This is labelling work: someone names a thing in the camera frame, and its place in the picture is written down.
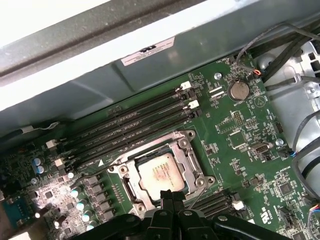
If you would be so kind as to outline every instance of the black cable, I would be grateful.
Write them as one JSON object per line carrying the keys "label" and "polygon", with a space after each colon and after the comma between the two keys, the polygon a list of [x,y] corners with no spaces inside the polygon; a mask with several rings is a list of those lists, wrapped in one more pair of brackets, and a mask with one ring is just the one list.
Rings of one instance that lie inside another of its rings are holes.
{"label": "black cable", "polygon": [[[312,32],[319,34],[320,27],[316,28]],[[270,63],[270,65],[264,70],[264,75],[262,77],[262,81],[267,82],[276,72],[278,72],[283,65],[297,52],[299,49],[311,38],[307,36],[299,36],[295,40],[293,40],[279,56],[276,57],[274,61]]]}
{"label": "black cable", "polygon": [[298,139],[299,136],[302,132],[302,130],[305,128],[305,126],[307,125],[307,123],[315,116],[320,115],[320,110],[315,111],[313,113],[311,113],[310,115],[306,116],[303,121],[300,123],[298,129],[296,130],[294,139],[293,139],[293,143],[292,143],[292,151],[296,152],[297,151],[297,143],[298,143]]}
{"label": "black cable", "polygon": [[316,138],[312,142],[310,142],[307,146],[305,146],[292,160],[291,168],[294,174],[297,176],[300,183],[303,185],[305,191],[311,195],[311,197],[320,200],[320,196],[311,188],[308,184],[307,180],[302,176],[302,173],[299,169],[299,161],[304,158],[309,153],[313,152],[317,148],[320,147],[320,137]]}
{"label": "black cable", "polygon": [[[313,83],[316,83],[316,84],[320,84],[320,78],[318,78],[318,77],[301,76],[301,80],[302,81],[306,81],[306,82],[313,82]],[[283,87],[290,86],[290,85],[295,84],[295,83],[296,83],[296,79],[293,77],[293,78],[289,78],[287,80],[281,81],[279,83],[266,86],[265,89],[267,91],[272,91],[272,90],[281,89]]]}
{"label": "black cable", "polygon": [[302,176],[306,179],[309,173],[318,165],[320,164],[320,156],[313,159],[308,165],[303,169]]}
{"label": "black cable", "polygon": [[[313,21],[312,23],[302,27],[302,29],[304,29],[308,32],[312,32],[314,34],[319,34],[319,32],[314,31],[314,29],[317,28],[319,25],[320,25],[320,19],[317,19],[317,20]],[[287,44],[289,42],[294,41],[298,37],[301,37],[298,33],[291,32],[291,33],[285,34],[283,36],[277,37],[277,38],[272,39],[266,43],[262,43],[258,46],[251,48],[250,53],[251,53],[252,57],[255,59],[255,58],[261,56],[262,54],[269,52],[272,49],[275,49],[275,48],[280,47],[284,44]]]}
{"label": "black cable", "polygon": [[279,83],[266,86],[265,89],[266,89],[267,91],[272,91],[272,90],[281,89],[281,88],[290,86],[290,85],[295,84],[295,83],[296,83],[296,80],[295,80],[295,78],[293,77],[293,78],[289,78],[289,79],[287,79],[287,80],[281,81],[281,82],[279,82]]}
{"label": "black cable", "polygon": [[257,37],[255,37],[253,40],[251,40],[247,45],[245,45],[241,50],[240,52],[238,53],[237,57],[236,57],[236,60],[235,62],[237,63],[237,65],[240,67],[240,68],[243,68],[243,69],[246,69],[246,70],[249,70],[249,71],[254,71],[255,69],[252,68],[252,67],[249,67],[249,66],[246,66],[242,63],[240,63],[240,58],[242,57],[242,55],[253,45],[255,44],[257,41],[259,41],[261,38],[263,38],[265,35],[267,35],[269,32],[271,32],[272,30],[274,29],[277,29],[279,27],[288,27],[292,30],[294,30],[295,32],[301,34],[301,35],[304,35],[304,36],[307,36],[308,38],[312,38],[312,39],[315,39],[315,40],[319,40],[320,41],[320,36],[312,33],[312,32],[309,32],[309,31],[306,31],[302,28],[299,28],[299,27],[296,27],[290,23],[287,23],[287,22],[282,22],[282,23],[279,23],[279,24],[276,24],[274,26],[271,26],[269,27],[267,30],[263,31],[262,33],[260,33]]}

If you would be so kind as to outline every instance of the ram slot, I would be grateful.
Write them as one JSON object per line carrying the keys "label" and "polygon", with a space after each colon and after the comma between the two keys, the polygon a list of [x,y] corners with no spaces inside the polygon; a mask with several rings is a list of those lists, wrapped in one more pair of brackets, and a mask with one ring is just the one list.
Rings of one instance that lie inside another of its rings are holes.
{"label": "ram slot", "polygon": [[72,156],[75,158],[81,157],[89,152],[96,151],[96,150],[103,150],[108,144],[111,144],[113,141],[116,141],[117,139],[122,139],[126,136],[129,136],[130,134],[137,132],[137,131],[142,131],[145,128],[150,128],[154,124],[162,122],[166,118],[170,118],[176,114],[183,113],[184,110],[183,108],[177,107],[174,108],[170,111],[165,112],[165,114],[161,115],[156,115],[152,117],[151,119],[147,119],[143,122],[140,122],[137,125],[134,125],[131,127],[131,125],[126,125],[120,128],[119,130],[113,131],[112,133],[108,134],[102,141],[98,141],[95,143],[92,143],[90,145],[82,146],[80,148],[75,149],[74,151],[71,152]]}
{"label": "ram slot", "polygon": [[66,144],[64,146],[64,149],[66,151],[70,151],[73,149],[76,149],[77,147],[80,146],[85,146],[93,141],[98,142],[101,141],[105,138],[107,138],[109,136],[109,134],[111,134],[112,132],[116,131],[117,129],[119,129],[120,127],[124,127],[124,125],[128,126],[128,125],[132,125],[136,122],[140,123],[142,122],[142,120],[149,118],[153,115],[157,115],[159,113],[163,113],[164,111],[168,111],[170,110],[172,107],[178,108],[179,106],[182,106],[183,103],[178,101],[173,101],[170,103],[167,103],[165,105],[160,105],[158,107],[155,107],[153,109],[150,109],[147,112],[144,112],[141,115],[136,115],[134,117],[131,118],[127,118],[125,121],[122,122],[117,122],[117,121],[113,121],[113,125],[109,124],[109,125],[104,125],[103,128],[99,129],[98,133],[96,134],[89,134],[87,137],[83,137],[78,139],[77,141],[71,142],[69,144]]}
{"label": "ram slot", "polygon": [[188,121],[190,118],[194,118],[197,117],[197,114],[191,113],[191,114],[184,114],[179,116],[176,119],[173,119],[169,122],[166,123],[162,123],[161,125],[157,126],[157,127],[151,127],[148,128],[147,131],[142,131],[140,132],[140,134],[137,134],[135,137],[131,138],[130,140],[124,140],[121,141],[119,140],[116,144],[114,144],[113,146],[111,146],[110,148],[104,149],[102,151],[98,151],[95,154],[92,154],[90,156],[87,157],[83,157],[81,159],[76,159],[73,162],[70,163],[70,165],[72,166],[72,168],[77,169],[80,167],[83,167],[86,163],[93,161],[95,159],[101,158],[102,156],[108,155],[114,151],[120,151],[120,150],[130,150],[132,148],[136,148],[141,144],[144,144],[145,142],[148,141],[148,137],[150,137],[152,134],[157,133],[157,132],[161,132],[165,129],[169,129],[172,128],[178,124],[181,124],[185,121]]}
{"label": "ram slot", "polygon": [[72,135],[71,137],[68,137],[66,140],[67,141],[74,141],[76,139],[79,139],[79,138],[83,138],[84,136],[83,135],[87,135],[89,133],[92,133],[92,132],[95,132],[96,129],[100,128],[101,126],[103,125],[107,125],[109,122],[113,122],[113,121],[116,121],[117,119],[120,119],[120,118],[123,118],[127,115],[130,115],[136,111],[140,111],[140,110],[143,110],[147,107],[150,107],[154,104],[158,104],[159,102],[163,101],[163,100],[166,100],[168,98],[172,98],[176,95],[176,91],[175,89],[173,90],[170,90],[164,94],[161,94],[161,95],[158,95],[148,101],[145,101],[141,104],[138,104],[136,106],[133,106],[133,107],[130,107],[124,111],[121,111],[119,114],[117,115],[112,115],[111,117],[103,120],[103,121],[100,121],[100,122],[97,122],[95,123],[94,125],[90,126],[90,127],[87,127],[85,129],[82,129],[80,130],[79,132],[77,132],[76,134]]}

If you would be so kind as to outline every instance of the metal frame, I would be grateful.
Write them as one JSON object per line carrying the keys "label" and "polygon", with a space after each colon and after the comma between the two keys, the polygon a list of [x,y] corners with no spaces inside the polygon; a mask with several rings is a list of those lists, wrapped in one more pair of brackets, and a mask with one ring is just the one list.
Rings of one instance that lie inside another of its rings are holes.
{"label": "metal frame", "polygon": [[170,148],[173,152],[177,167],[188,185],[186,200],[198,196],[203,188],[207,189],[215,183],[215,178],[213,176],[204,176],[192,149],[190,141],[194,139],[195,136],[196,132],[193,130],[174,131],[137,147],[132,151],[124,153],[112,162],[112,165],[117,164],[117,166],[112,170],[108,169],[108,173],[118,174],[121,179],[129,178],[131,191],[133,191],[137,199],[143,202],[143,204],[133,203],[133,209],[130,211],[131,213],[135,213],[142,217],[146,211],[156,208],[150,200],[148,192],[140,187],[140,181],[142,179],[137,171],[135,159],[150,154],[156,150],[163,149],[164,147]]}

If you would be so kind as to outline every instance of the white dimm latch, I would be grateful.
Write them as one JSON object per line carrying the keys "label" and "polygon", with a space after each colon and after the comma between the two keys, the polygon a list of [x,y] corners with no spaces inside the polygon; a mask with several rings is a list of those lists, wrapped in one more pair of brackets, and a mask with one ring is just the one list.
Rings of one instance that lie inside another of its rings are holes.
{"label": "white dimm latch", "polygon": [[191,88],[191,83],[189,81],[185,81],[185,82],[181,83],[180,88],[182,90],[189,89],[189,88]]}

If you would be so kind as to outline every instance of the integrated circuit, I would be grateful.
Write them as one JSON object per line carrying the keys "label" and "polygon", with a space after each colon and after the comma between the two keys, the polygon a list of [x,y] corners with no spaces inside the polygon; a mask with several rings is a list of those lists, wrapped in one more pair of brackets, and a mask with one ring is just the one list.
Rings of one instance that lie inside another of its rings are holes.
{"label": "integrated circuit", "polygon": [[138,167],[141,188],[153,201],[160,199],[160,190],[177,192],[185,187],[184,179],[172,154],[157,156]]}
{"label": "integrated circuit", "polygon": [[298,232],[297,234],[292,235],[293,240],[306,240],[306,237],[303,232]]}
{"label": "integrated circuit", "polygon": [[229,134],[229,139],[233,149],[238,149],[246,144],[245,137],[240,130]]}
{"label": "integrated circuit", "polygon": [[51,191],[47,191],[46,193],[45,193],[45,197],[47,198],[47,199],[50,199],[50,198],[52,198],[54,195],[52,194],[52,192]]}
{"label": "integrated circuit", "polygon": [[291,185],[289,182],[283,184],[283,185],[280,185],[279,186],[279,189],[280,189],[280,192],[281,194],[284,196],[284,195],[287,195],[289,193],[291,193],[293,191]]}
{"label": "integrated circuit", "polygon": [[75,207],[75,205],[72,203],[72,202],[70,202],[70,203],[68,203],[67,205],[66,205],[66,208],[68,209],[68,210],[71,210],[71,209],[73,209]]}

